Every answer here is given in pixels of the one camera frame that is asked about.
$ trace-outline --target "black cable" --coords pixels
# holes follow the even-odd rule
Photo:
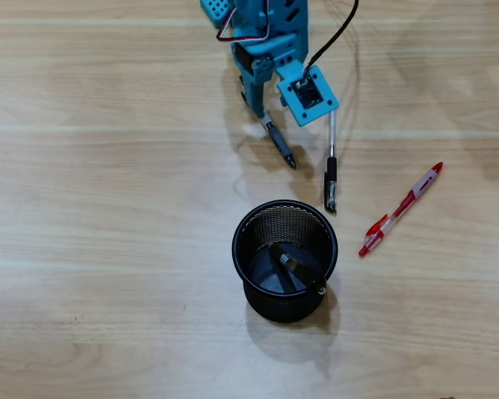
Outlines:
[[[343,33],[343,31],[346,30],[346,27],[348,27],[349,23],[351,22],[351,20],[355,16],[355,13],[357,12],[357,8],[358,8],[358,0],[355,0],[355,4],[353,5],[353,8],[351,9],[351,12],[349,13],[349,15],[346,18],[346,20],[343,22],[343,24],[340,27],[340,29],[310,59],[309,64],[305,68],[304,77],[307,77],[307,74],[309,73],[310,67],[312,65],[314,65],[314,63],[334,44],[334,42],[336,42],[336,40],[340,37],[340,35]]]

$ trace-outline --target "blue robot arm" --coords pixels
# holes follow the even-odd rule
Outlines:
[[[231,51],[244,83],[243,97],[260,119],[265,117],[264,84],[274,72],[281,80],[281,103],[300,126],[338,108],[336,96],[316,66],[304,78],[303,62],[309,51],[308,0],[200,1],[216,28],[221,29],[231,17],[234,39],[227,40],[232,42]]]

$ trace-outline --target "red wire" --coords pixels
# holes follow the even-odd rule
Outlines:
[[[235,14],[236,6],[234,6],[233,9],[231,10],[230,14],[225,19],[224,24],[222,25],[222,28],[218,31],[218,34],[216,35],[216,39],[219,42],[249,42],[249,41],[253,41],[253,40],[266,39],[269,35],[268,6],[269,6],[269,0],[264,0],[264,14],[266,15],[266,34],[264,36],[222,37],[222,35],[225,32],[225,29],[227,28],[227,26],[229,25],[229,23],[231,21],[231,18],[233,17],[233,14]]]

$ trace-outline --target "pen grip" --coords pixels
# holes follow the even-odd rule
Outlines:
[[[336,158],[330,156],[327,159],[327,175],[325,176],[327,181],[337,181],[337,168],[338,164]]]

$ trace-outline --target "wooden table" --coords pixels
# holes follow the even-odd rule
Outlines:
[[[311,1],[311,54],[351,5]],[[325,121],[269,102],[289,170],[197,0],[0,0],[0,399],[499,399],[499,0],[361,0],[319,65],[340,254],[280,326],[232,234],[267,200],[322,209]]]

